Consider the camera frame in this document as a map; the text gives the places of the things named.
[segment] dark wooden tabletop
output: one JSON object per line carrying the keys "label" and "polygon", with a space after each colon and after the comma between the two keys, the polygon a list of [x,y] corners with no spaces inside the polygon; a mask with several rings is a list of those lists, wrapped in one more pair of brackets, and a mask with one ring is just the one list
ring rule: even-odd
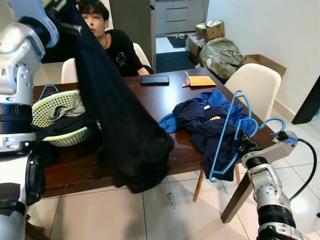
{"label": "dark wooden tabletop", "polygon": [[[174,107],[188,99],[192,99],[202,92],[210,92],[214,88],[231,101],[233,94],[225,88],[206,68],[187,70],[189,76],[210,76],[216,83],[215,87],[184,87],[186,74],[184,71],[158,73],[153,76],[169,76],[169,85],[141,85],[140,76],[126,77],[124,81],[141,101],[146,110],[160,120],[172,112]],[[77,83],[56,84],[59,90],[72,90]],[[34,100],[41,95],[44,86],[35,86]],[[259,118],[252,115],[259,124]],[[264,147],[272,144],[273,133],[268,127],[260,130],[254,139],[260,141]],[[185,130],[177,130],[171,134],[175,145],[169,153],[170,175],[192,172],[201,169],[202,154],[199,153],[190,141],[190,134]],[[44,197],[53,197],[91,189],[114,185],[112,173],[108,164],[99,160],[97,149],[98,139],[90,139],[80,144],[59,148],[57,162],[45,169],[46,192]]]}

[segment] smartphone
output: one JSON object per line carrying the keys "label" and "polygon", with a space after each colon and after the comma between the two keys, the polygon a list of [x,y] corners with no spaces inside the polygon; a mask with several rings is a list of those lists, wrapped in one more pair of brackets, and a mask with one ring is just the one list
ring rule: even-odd
{"label": "smartphone", "polygon": [[169,77],[168,76],[143,76],[141,78],[142,85],[152,85],[152,84],[169,84]]}

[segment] dark doormat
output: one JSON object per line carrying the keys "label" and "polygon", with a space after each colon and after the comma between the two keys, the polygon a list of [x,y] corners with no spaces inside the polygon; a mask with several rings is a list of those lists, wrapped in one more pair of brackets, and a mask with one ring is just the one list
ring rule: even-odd
{"label": "dark doormat", "polygon": [[175,36],[167,36],[169,42],[171,45],[175,48],[185,48],[186,47],[186,41],[187,41],[187,35],[185,35],[183,38],[176,38]]}
{"label": "dark doormat", "polygon": [[166,73],[194,68],[195,64],[188,58],[187,51],[156,54],[157,73]]}

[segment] black t-shirt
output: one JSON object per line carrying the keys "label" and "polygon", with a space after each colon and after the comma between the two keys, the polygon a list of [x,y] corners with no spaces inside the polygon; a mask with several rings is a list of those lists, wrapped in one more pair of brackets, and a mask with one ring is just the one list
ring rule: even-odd
{"label": "black t-shirt", "polygon": [[144,66],[140,62],[134,44],[128,35],[118,29],[112,29],[105,32],[111,35],[111,45],[105,51],[118,68],[123,77],[137,76],[137,71]]}

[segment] white chair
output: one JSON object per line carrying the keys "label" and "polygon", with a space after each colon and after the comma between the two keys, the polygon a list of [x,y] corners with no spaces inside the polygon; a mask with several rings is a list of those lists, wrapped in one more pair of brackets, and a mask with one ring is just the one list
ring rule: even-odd
{"label": "white chair", "polygon": [[[281,76],[276,71],[266,66],[248,63],[240,67],[224,86],[232,93],[242,90],[242,94],[245,94],[250,102],[252,112],[265,121],[270,118],[280,83]],[[243,97],[239,99],[246,104]],[[202,169],[193,197],[194,202],[197,201],[204,175]],[[235,165],[235,175],[239,184],[241,179],[238,164]]]}
{"label": "white chair", "polygon": [[70,58],[67,61],[65,61],[62,65],[61,83],[69,84],[77,82],[78,76],[76,70],[76,61],[74,58]]}
{"label": "white chair", "polygon": [[141,49],[141,47],[139,46],[139,44],[137,43],[133,43],[133,48],[134,48],[134,51],[135,51],[135,54],[138,56],[140,62],[143,64],[143,65],[147,65],[151,68],[151,65],[144,53],[144,51]]}
{"label": "white chair", "polygon": [[[150,63],[144,51],[139,46],[139,44],[133,43],[133,48],[140,62],[143,65],[147,65],[151,68]],[[69,84],[69,83],[77,83],[77,82],[78,82],[78,77],[77,77],[77,71],[76,71],[76,62],[74,58],[70,58],[67,61],[65,61],[62,65],[61,83]]]}

